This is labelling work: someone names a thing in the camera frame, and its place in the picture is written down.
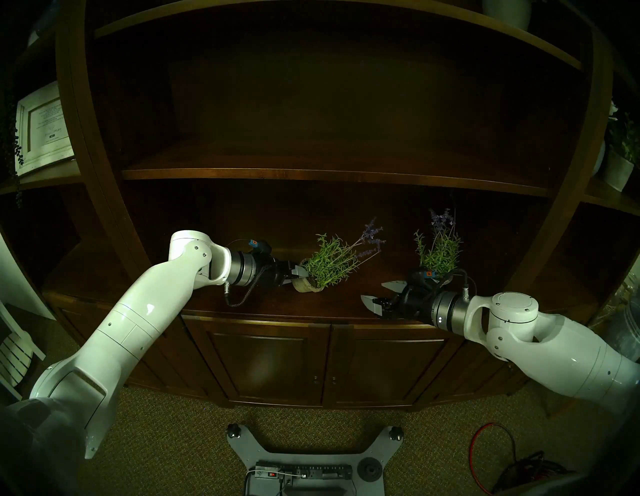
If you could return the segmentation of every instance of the white cable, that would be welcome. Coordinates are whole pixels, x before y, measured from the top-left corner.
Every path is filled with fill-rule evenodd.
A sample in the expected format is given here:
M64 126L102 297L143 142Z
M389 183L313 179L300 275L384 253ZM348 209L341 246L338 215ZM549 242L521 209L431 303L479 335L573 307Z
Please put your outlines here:
M288 474L287 472L272 472L271 470L247 470L246 474L244 475L245 477L247 476L247 474L251 474L251 472L267 472L269 474L282 474L283 476L291 476L291 477L300 477L302 479L306 479L307 476L299 476L298 474Z

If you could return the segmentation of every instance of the purple flower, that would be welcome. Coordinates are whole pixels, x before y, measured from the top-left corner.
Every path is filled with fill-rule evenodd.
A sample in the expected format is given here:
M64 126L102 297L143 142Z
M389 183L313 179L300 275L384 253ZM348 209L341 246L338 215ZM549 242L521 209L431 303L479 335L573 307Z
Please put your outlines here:
M376 218L374 217L373 219L371 219L371 222L365 225L365 229L362 232L362 235L360 236L360 239L358 240L358 242L365 241L367 244L375 244L376 247L372 250L367 250L366 252L363 252L364 254L361 253L360 255L358 255L358 258L364 257L366 255L370 255L375 252L379 252L380 245L384 243L383 240L376 238L376 234L382 231L382 228L374 227L375 221L376 221Z
M438 215L432 209L429 209L429 212L431 212L431 225L436 234L444 232L448 229L447 226L453 226L455 223L454 218L449 214L449 209L445 209L442 215Z
M363 259L364 257L366 257L368 255L372 255L375 252L376 252L376 250L367 250L366 252L358 253L358 255L356 255L356 257L358 257L359 259Z

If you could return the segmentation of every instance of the metal plate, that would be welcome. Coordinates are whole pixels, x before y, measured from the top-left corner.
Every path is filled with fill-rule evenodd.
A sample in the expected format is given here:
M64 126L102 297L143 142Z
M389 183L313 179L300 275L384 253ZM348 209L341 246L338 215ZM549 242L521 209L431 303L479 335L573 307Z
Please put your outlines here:
M350 481L339 481L336 479L299 479L294 477L293 488L295 489L320 489L320 488L342 488L349 496L384 496L384 474L377 481L368 483L360 478L357 466L363 458L375 458L380 462L382 468L389 459L396 453L402 445L403 440L391 439L390 432L392 426L387 426L378 435L376 440L362 453L355 454L293 454L293 453L272 453L263 448L255 440L248 427L240 427L240 436L227 437L229 446L240 457L247 470L253 468L258 461L270 462L274 465L351 465L353 468L353 478ZM251 476L247 486L247 494L252 496L275 496L280 490L279 479L256 479Z

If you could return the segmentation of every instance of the white chair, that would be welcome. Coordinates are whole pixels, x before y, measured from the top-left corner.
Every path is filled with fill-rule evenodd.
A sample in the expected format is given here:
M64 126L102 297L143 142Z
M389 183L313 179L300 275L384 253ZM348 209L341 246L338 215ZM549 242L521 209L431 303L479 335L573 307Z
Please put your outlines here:
M15 390L15 387L22 381L23 377L31 365L33 353L44 360L45 354L38 348L28 332L24 331L18 322L0 301L0 318L6 324L6 329L2 332L0 324L0 384L20 401L22 395Z

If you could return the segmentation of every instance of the white frame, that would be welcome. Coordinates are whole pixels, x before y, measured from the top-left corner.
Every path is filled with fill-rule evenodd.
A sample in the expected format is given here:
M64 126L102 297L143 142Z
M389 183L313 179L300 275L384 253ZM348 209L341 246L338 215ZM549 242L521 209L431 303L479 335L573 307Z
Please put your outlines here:
M18 162L18 157L15 158L15 171L18 176L74 156L74 151L68 136L32 150L28 148L30 132L29 113L59 98L60 91L58 90L58 82L54 81L18 102L15 112L15 126L18 130L18 145L22 147L21 152L24 158L24 164L21 167Z

